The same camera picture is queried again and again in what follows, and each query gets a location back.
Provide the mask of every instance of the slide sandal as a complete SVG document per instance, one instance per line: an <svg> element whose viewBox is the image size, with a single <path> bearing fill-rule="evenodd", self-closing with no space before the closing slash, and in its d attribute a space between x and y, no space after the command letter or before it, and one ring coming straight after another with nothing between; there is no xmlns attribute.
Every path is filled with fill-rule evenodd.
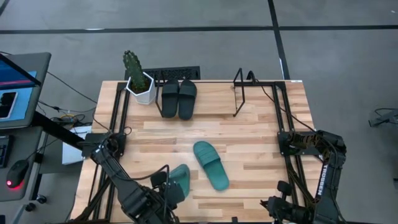
<svg viewBox="0 0 398 224"><path fill-rule="evenodd" d="M169 176L171 181L180 184L185 198L188 197L190 190L190 171L186 164L181 164L171 171Z"/></svg>
<svg viewBox="0 0 398 224"><path fill-rule="evenodd" d="M177 113L178 92L180 84L178 80L168 80L162 89L162 115L165 118L173 118Z"/></svg>
<svg viewBox="0 0 398 224"><path fill-rule="evenodd" d="M190 80L181 83L180 94L178 96L178 116L182 120L189 120L193 115L193 107L197 97L197 87Z"/></svg>
<svg viewBox="0 0 398 224"><path fill-rule="evenodd" d="M193 145L193 153L205 170L213 188L225 190L229 187L229 180L216 149L205 141L198 141Z"/></svg>

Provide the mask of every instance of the green slipper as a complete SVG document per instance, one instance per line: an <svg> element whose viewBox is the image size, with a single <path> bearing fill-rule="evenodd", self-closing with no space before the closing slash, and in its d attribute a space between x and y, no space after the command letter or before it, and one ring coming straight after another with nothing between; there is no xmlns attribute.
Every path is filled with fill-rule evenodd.
<svg viewBox="0 0 398 224"><path fill-rule="evenodd" d="M185 198L189 194L190 189L190 171L189 167L186 164L181 164L174 170L170 172L169 178L171 181L174 181L180 184L182 191L184 192Z"/></svg>
<svg viewBox="0 0 398 224"><path fill-rule="evenodd" d="M216 149L208 142L198 141L193 145L193 153L205 170L213 188L216 190L227 189L229 187L228 176Z"/></svg>

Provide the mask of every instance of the black keyboard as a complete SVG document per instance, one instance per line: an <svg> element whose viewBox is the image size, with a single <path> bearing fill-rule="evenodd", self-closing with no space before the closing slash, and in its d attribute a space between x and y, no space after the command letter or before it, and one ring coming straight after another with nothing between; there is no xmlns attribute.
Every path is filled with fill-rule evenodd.
<svg viewBox="0 0 398 224"><path fill-rule="evenodd" d="M8 157L11 152L11 137L12 136L0 136L0 168L7 166Z"/></svg>

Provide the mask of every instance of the white geometric pot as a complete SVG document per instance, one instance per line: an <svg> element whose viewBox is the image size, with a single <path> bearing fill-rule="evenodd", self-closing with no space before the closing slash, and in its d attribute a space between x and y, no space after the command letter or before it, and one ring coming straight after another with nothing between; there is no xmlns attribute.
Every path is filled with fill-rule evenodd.
<svg viewBox="0 0 398 224"><path fill-rule="evenodd" d="M142 104L142 105L149 105L151 104L156 96L156 89L155 89L155 81L152 77L150 77L148 74L143 72L143 74L150 79L150 86L149 90L145 91L143 93L135 94L131 89L130 89L130 84L131 84L131 77L129 77L129 81L127 82L126 89L130 91L131 94L134 95L136 98L137 103Z"/></svg>

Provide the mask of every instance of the table leg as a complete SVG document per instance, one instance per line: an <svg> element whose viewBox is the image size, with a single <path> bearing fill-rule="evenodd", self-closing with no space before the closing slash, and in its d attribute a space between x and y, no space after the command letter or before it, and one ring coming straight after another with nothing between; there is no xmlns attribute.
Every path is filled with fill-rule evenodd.
<svg viewBox="0 0 398 224"><path fill-rule="evenodd" d="M66 130L37 111L35 111L33 115L32 125L43 127L43 130L46 133L51 134L57 139L81 150L81 147L78 146L77 143L83 142L84 139L79 137L77 134L73 134L72 132Z"/></svg>

